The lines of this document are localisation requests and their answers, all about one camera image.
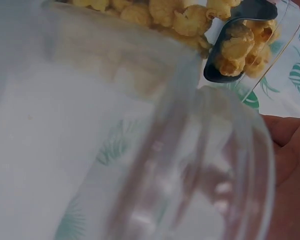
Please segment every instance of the transparent glass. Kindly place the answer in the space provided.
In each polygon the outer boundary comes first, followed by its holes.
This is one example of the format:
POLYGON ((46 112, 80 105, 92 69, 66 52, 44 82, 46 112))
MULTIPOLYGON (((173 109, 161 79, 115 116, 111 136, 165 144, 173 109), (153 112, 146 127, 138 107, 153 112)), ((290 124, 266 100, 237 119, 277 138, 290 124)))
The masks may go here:
POLYGON ((187 115, 160 112, 141 145, 90 169, 77 193, 89 219, 82 239, 265 239, 275 173, 261 117, 206 86, 187 115))
MULTIPOLYGON (((272 68, 272 66, 276 63, 278 58, 281 56, 283 51, 287 48, 289 43, 292 41, 294 36, 296 35, 299 27, 300 27, 300 9, 299 7, 290 0, 279 0, 276 1, 276 7, 278 9, 278 16, 275 19, 277 22, 277 26, 275 30, 272 32, 272 36, 277 36, 275 41, 271 39, 267 42, 264 48, 259 50, 259 53, 263 50, 266 50, 267 46, 270 48, 270 57, 262 68, 262 70, 258 71, 257 74, 248 76, 243 73, 243 76, 235 82, 235 87, 231 86, 231 90, 239 94, 239 98, 241 101, 245 101, 245 99, 249 96, 249 94, 253 91, 253 89, 257 86, 260 80, 264 77, 264 75, 272 68)), ((219 21, 219 27, 214 29, 212 28, 208 30, 206 33, 207 38, 210 42, 215 42, 216 37, 218 37, 218 32, 220 32, 223 26, 223 22, 219 21)), ((201 75, 201 85, 213 85, 216 87, 227 87, 228 84, 222 83, 210 83, 201 75)))
POLYGON ((196 51, 90 9, 8 3, 0 239, 264 239, 268 131, 231 92, 196 89, 196 51))
MULTIPOLYGON (((183 3, 182 8, 179 9, 177 6, 173 6, 173 3, 176 1, 167 1, 166 4, 163 3, 156 3, 156 8, 154 7, 155 0, 137 0, 137 1, 99 1, 103 3, 103 7, 100 5, 95 4, 98 1, 95 0, 56 0, 57 2, 63 2, 68 4, 73 4, 77 7, 86 7, 92 10, 97 10, 99 12, 105 13, 107 15, 112 15, 113 17, 121 18, 128 22, 132 22, 137 25, 142 25, 144 28, 150 28, 155 30, 156 32, 161 32, 173 39, 193 48, 196 49, 201 53, 203 58, 207 58, 208 52, 205 50, 207 46, 200 47, 198 45, 197 38, 199 37, 198 34, 196 36, 190 34, 189 36, 187 33, 184 35, 184 29, 180 29, 179 27, 175 26, 175 24, 180 23, 179 19, 181 19, 181 15, 178 15, 176 12, 180 12, 181 14, 186 14, 186 18, 192 19, 192 23, 196 22, 197 19, 201 19, 198 16, 194 17, 195 14, 205 14, 204 10, 191 10, 189 12, 184 12, 184 9, 187 9, 189 6, 193 5, 201 5, 201 6, 209 6, 207 4, 208 0, 182 0, 183 3), (170 7, 174 7, 175 11, 171 12, 172 15, 166 14, 166 18, 163 18, 160 21, 160 14, 164 14, 165 11, 169 11, 170 7)), ((230 1, 220 1, 217 7, 216 5, 214 8, 219 8, 220 11, 224 11, 227 9, 225 6, 230 1)), ((264 47, 259 47, 258 49, 253 49, 253 57, 254 60, 247 65, 247 68, 244 69, 243 76, 231 84, 230 89, 235 91, 241 101, 245 101, 251 91, 256 87, 262 77, 269 71, 269 69, 275 64, 277 59, 280 57, 282 52, 286 49, 290 41, 295 36, 297 30, 300 27, 300 9, 299 7, 294 4, 291 0, 270 0, 269 2, 275 2, 278 15, 275 19, 276 26, 271 30, 271 38, 267 41, 264 47), (265 63, 259 63, 258 56, 262 59, 263 53, 267 53, 265 63)), ((212 21, 212 25, 208 27, 208 30, 201 35, 205 36, 210 44, 214 44, 219 36, 219 33, 226 23, 226 19, 219 19, 214 18, 212 21)), ((206 65, 206 61, 203 60, 202 63, 202 70, 206 65)), ((199 86, 203 85, 210 85, 216 87, 226 87, 229 88, 229 84, 224 83, 211 83, 204 78, 203 73, 201 74, 199 86)))

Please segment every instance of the finger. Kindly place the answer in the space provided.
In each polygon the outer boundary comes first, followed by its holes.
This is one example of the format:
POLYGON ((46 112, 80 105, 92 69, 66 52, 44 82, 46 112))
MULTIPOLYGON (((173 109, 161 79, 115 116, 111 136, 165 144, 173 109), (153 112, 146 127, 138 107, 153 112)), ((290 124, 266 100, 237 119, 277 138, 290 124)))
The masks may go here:
POLYGON ((222 195, 231 191, 232 183, 229 174, 214 166, 202 170, 199 179, 199 189, 210 200, 216 201, 222 195))
POLYGON ((285 146, 300 127, 300 118, 263 116, 272 140, 279 146, 285 146))
POLYGON ((288 144, 275 154, 275 184, 279 186, 287 180, 298 165, 298 155, 288 144))
POLYGON ((281 150, 281 147, 277 143, 273 142, 273 150, 274 154, 277 154, 281 150))

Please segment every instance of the caramel popcorn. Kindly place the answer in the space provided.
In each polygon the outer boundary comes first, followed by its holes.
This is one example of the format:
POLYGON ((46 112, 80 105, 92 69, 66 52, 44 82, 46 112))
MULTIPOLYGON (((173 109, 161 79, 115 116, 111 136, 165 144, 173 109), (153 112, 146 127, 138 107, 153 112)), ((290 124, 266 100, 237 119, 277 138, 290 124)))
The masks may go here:
POLYGON ((270 21, 248 20, 246 21, 245 25, 252 30, 254 34, 254 40, 256 42, 266 43, 273 35, 273 32, 276 30, 277 21, 276 20, 270 20, 270 21))
POLYGON ((120 12, 118 12, 118 11, 112 9, 112 8, 109 8, 104 13, 107 14, 107 15, 109 15, 109 16, 116 17, 116 18, 120 17, 120 12))
POLYGON ((110 0, 110 5, 119 13, 132 4, 133 0, 110 0))
POLYGON ((127 6, 121 12, 120 18, 144 27, 150 27, 152 24, 152 17, 150 15, 148 6, 142 3, 136 3, 127 6))
POLYGON ((236 77, 244 70, 245 59, 228 60, 221 54, 215 59, 215 67, 224 76, 236 77))
POLYGON ((88 7, 91 5, 91 0, 71 0, 71 3, 78 7, 88 7))
POLYGON ((193 37, 203 35, 212 24, 207 18, 207 8, 201 5, 191 5, 182 11, 174 11, 173 28, 183 36, 193 37))
POLYGON ((94 10, 104 12, 109 6, 110 0, 91 0, 91 7, 94 10))
POLYGON ((201 56, 206 59, 209 54, 209 50, 212 48, 212 44, 210 44, 207 38, 203 36, 182 36, 178 34, 173 29, 165 29, 161 31, 162 34, 169 36, 178 42, 181 42, 188 47, 197 50, 201 56))
POLYGON ((253 48, 251 49, 251 51, 248 53, 248 55, 245 58, 245 63, 247 65, 251 65, 254 63, 254 61, 256 60, 256 57, 258 56, 258 54, 261 52, 261 50, 265 47, 265 43, 264 42, 256 42, 253 46, 253 48))
POLYGON ((282 31, 281 27, 278 26, 267 43, 273 44, 275 41, 277 41, 281 37, 281 31, 282 31))
POLYGON ((224 0, 208 0, 206 4, 206 17, 208 19, 218 18, 223 21, 231 17, 231 6, 224 0))
POLYGON ((258 56, 254 59, 254 62, 249 62, 244 66, 245 73, 250 78, 260 77, 271 57, 272 54, 270 47, 268 45, 264 45, 264 48, 259 52, 258 56))
POLYGON ((230 61, 245 58, 255 45, 252 31, 244 25, 234 25, 227 33, 231 38, 222 43, 221 54, 230 61))
POLYGON ((155 24, 171 27, 175 17, 174 11, 183 9, 182 0, 150 0, 149 11, 155 24))
POLYGON ((223 2, 224 4, 227 4, 230 7, 236 7, 240 5, 241 0, 223 0, 223 2))

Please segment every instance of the metal spoon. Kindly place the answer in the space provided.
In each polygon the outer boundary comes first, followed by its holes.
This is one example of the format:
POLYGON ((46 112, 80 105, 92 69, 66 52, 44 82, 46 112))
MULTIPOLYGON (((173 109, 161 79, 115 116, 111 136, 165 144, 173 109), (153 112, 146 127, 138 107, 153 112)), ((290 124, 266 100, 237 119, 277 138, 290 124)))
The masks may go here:
POLYGON ((215 59, 221 51, 221 45, 227 39, 227 29, 232 25, 242 20, 253 21, 269 21, 274 20, 278 16, 277 7, 267 0, 243 0, 239 6, 232 8, 231 18, 223 26, 219 37, 216 40, 214 47, 207 59, 204 67, 204 77, 214 83, 232 83, 240 79, 243 72, 238 76, 224 76, 215 67, 215 59))

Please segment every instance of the clear plastic cup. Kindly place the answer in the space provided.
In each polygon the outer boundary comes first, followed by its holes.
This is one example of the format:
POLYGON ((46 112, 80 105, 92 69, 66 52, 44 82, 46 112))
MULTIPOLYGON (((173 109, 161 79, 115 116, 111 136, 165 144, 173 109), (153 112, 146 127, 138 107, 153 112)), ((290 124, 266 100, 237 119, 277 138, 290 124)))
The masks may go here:
MULTIPOLYGON (((153 29, 157 32, 161 32, 164 35, 171 37, 190 48, 197 50, 203 56, 202 70, 206 65, 205 59, 209 55, 209 44, 214 44, 219 36, 219 33, 226 23, 227 19, 220 19, 221 17, 215 17, 210 21, 210 25, 206 27, 204 34, 201 34, 198 31, 196 34, 190 32, 194 25, 187 23, 187 18, 192 21, 193 24, 198 19, 200 21, 205 20, 202 18, 202 15, 206 14, 205 10, 192 8, 189 12, 184 13, 190 6, 201 5, 207 6, 208 10, 211 9, 214 11, 219 11, 219 15, 223 16, 226 13, 228 17, 230 16, 231 7, 230 3, 234 1, 229 0, 181 0, 181 4, 176 4, 178 1, 167 0, 166 3, 163 1, 156 0, 115 0, 115 1, 101 1, 101 0, 56 0, 57 2, 63 2, 72 4, 74 6, 86 7, 92 10, 97 10, 98 12, 112 15, 113 17, 132 22, 137 25, 142 25, 144 28, 153 29), (218 1, 217 5, 211 3, 213 1, 218 1), (184 21, 182 21, 182 14, 186 14, 184 21)), ((282 52, 286 49, 290 41, 295 36, 296 32, 300 27, 300 9, 294 4, 291 0, 278 0, 278 1, 269 1, 275 2, 277 7, 277 18, 275 22, 261 23, 255 21, 244 23, 249 28, 254 29, 254 34, 260 34, 261 28, 264 27, 267 35, 271 35, 268 40, 261 42, 258 41, 258 36, 254 36, 256 47, 251 50, 251 54, 247 56, 243 76, 231 84, 231 90, 236 92, 239 95, 241 101, 245 101, 248 95, 256 87, 262 77, 269 71, 269 69, 275 64, 277 59, 280 57, 282 52)), ((204 78, 204 75, 201 74, 200 86, 210 85, 217 87, 226 87, 229 88, 229 85, 226 83, 211 83, 204 78)))
POLYGON ((0 239, 264 238, 271 139, 231 92, 196 89, 196 51, 89 9, 7 3, 0 239))

